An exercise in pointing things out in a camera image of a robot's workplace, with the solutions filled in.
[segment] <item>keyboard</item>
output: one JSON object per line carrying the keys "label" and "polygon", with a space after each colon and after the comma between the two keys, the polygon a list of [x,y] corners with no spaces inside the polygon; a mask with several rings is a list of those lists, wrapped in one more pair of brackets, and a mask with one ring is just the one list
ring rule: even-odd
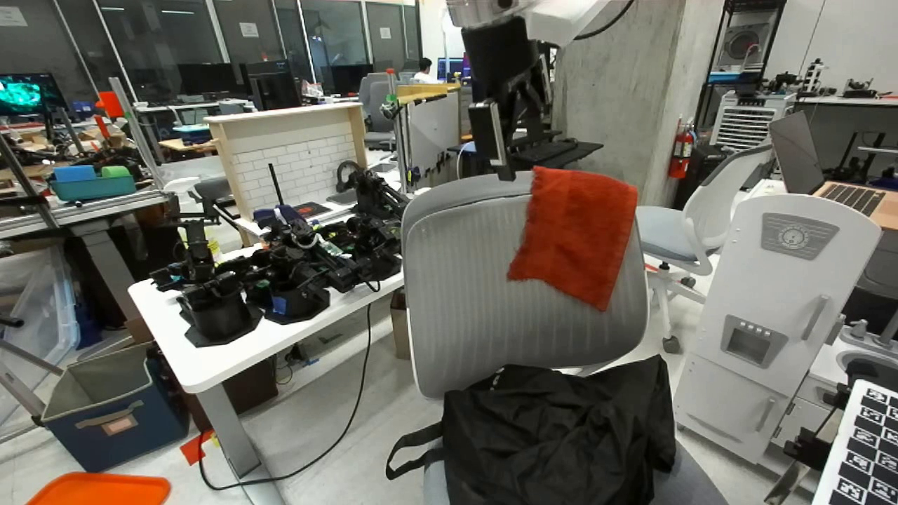
{"label": "keyboard", "polygon": [[898,392],[853,385],[814,505],[898,505]]}
{"label": "keyboard", "polygon": [[879,208],[879,201],[888,196],[888,192],[857,189],[857,186],[830,186],[819,196],[842,201],[842,206],[870,217]]}

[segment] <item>red towel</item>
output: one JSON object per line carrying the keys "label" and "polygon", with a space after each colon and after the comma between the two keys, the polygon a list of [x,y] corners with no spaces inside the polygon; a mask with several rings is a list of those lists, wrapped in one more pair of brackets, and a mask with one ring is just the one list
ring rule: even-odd
{"label": "red towel", "polygon": [[524,241],[509,281],[546,281],[607,311],[635,227],[637,192],[604,175],[536,169],[530,193]]}

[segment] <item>white wall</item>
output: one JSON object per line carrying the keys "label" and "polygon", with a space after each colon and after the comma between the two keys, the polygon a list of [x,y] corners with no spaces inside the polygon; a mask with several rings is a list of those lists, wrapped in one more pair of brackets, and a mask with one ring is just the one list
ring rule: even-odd
{"label": "white wall", "polygon": [[423,55],[433,61],[467,53],[461,30],[450,20],[446,0],[422,0],[422,46]]}
{"label": "white wall", "polygon": [[898,0],[790,0],[767,77],[783,70],[804,77],[814,60],[822,60],[828,88],[842,91],[847,79],[872,79],[875,91],[898,93],[895,26]]}
{"label": "white wall", "polygon": [[724,0],[637,0],[607,34],[565,47],[557,126],[604,142],[581,169],[637,186],[644,201],[670,199],[677,120],[697,112],[722,5]]}

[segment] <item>black bag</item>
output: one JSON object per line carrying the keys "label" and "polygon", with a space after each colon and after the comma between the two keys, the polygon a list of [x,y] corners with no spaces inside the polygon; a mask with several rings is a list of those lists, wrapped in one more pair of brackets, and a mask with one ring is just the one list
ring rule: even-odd
{"label": "black bag", "polygon": [[[401,450],[443,437],[393,469]],[[446,459],[452,505],[651,503],[655,471],[677,459],[666,360],[565,377],[541,368],[452,389],[442,423],[397,441],[387,481]]]}

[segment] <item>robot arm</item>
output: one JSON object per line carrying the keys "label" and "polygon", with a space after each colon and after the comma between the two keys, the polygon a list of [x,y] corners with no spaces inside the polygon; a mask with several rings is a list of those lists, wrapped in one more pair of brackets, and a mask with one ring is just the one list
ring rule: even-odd
{"label": "robot arm", "polygon": [[491,159],[503,180],[516,169],[553,162],[558,152],[551,119],[547,46],[569,46],[613,0],[446,0],[450,18],[464,29],[475,70],[473,131],[477,154]]}

